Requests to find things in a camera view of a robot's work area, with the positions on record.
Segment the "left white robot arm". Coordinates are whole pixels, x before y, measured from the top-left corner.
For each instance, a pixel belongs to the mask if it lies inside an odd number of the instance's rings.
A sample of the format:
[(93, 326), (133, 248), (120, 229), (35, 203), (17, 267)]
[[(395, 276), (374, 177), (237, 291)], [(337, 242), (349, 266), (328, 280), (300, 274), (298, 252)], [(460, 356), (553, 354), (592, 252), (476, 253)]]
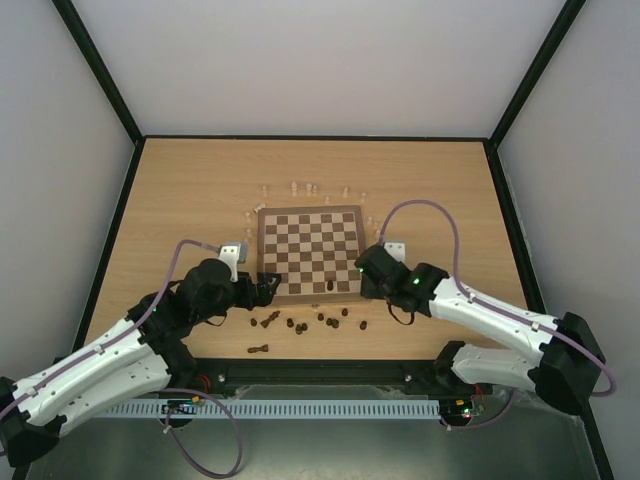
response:
[(21, 380), (2, 378), (2, 456), (13, 468), (28, 465), (110, 407), (188, 386), (197, 362), (184, 338), (232, 308), (270, 305), (280, 282), (277, 273), (235, 273), (219, 259), (206, 259), (58, 363)]

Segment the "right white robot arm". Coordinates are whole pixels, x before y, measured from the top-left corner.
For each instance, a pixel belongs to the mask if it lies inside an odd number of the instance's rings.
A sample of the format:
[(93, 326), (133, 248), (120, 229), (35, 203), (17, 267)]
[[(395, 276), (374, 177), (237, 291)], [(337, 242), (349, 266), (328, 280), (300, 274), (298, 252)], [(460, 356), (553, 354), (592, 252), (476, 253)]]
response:
[(409, 269), (380, 245), (355, 262), (361, 294), (390, 309), (450, 321), (497, 343), (499, 349), (451, 342), (436, 379), (455, 392), (466, 384), (496, 384), (535, 393), (550, 407), (581, 415), (594, 396), (605, 363), (587, 321), (572, 312), (561, 318), (523, 310), (460, 283), (448, 272), (420, 263)]

